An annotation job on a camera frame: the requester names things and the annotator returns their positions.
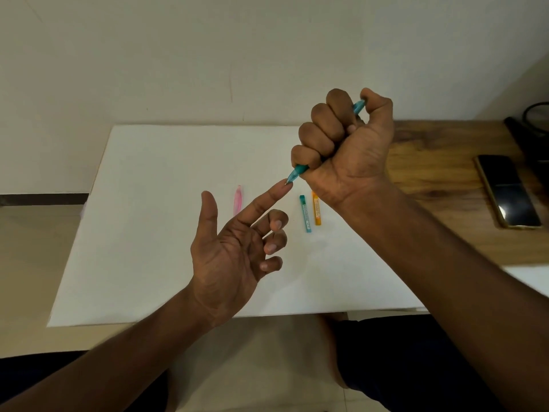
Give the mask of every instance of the wood grain surface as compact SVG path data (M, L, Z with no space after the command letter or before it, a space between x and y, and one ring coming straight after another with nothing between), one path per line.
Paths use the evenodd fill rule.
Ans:
M513 160L542 228L499 226L473 162L479 154ZM399 121L388 172L405 193L495 263L549 264L549 198L502 123Z

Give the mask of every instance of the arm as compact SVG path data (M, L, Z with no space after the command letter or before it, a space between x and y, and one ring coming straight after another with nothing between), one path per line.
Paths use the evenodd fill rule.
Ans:
M1 405L0 412L127 408L178 354L240 311L262 277L282 267L280 257L266 255L286 245L288 216L271 210L257 220L291 188L278 182L219 234L216 202L203 192L189 285L149 317Z
M370 119L332 90L300 127L293 164L421 299L504 405L549 404L549 299L507 275L384 176L392 102L369 89Z

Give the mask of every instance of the pink pen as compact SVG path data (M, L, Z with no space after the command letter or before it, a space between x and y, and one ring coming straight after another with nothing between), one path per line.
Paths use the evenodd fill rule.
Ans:
M234 193L233 217L236 216L242 209L242 187L237 187L237 192Z

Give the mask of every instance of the person's left hand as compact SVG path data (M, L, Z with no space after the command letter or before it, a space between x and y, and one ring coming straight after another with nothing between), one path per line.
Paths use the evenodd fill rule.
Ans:
M282 267L279 256L266 259L266 255L286 245L282 228L288 215L273 209L259 218L290 189L292 184L285 185L285 179L278 182L227 222L219 234L214 196L202 193L198 228L190 246L194 274L188 290L211 326L232 318L249 301L259 280Z

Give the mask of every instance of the white board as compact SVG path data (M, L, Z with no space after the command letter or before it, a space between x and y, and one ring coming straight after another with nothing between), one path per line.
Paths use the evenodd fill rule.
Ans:
M213 193L218 228L291 172L297 127L117 126L79 226L49 326L136 321L192 276L189 247L200 193ZM284 266L265 277L239 316L421 306L393 271L326 204L307 234L298 179L286 211Z

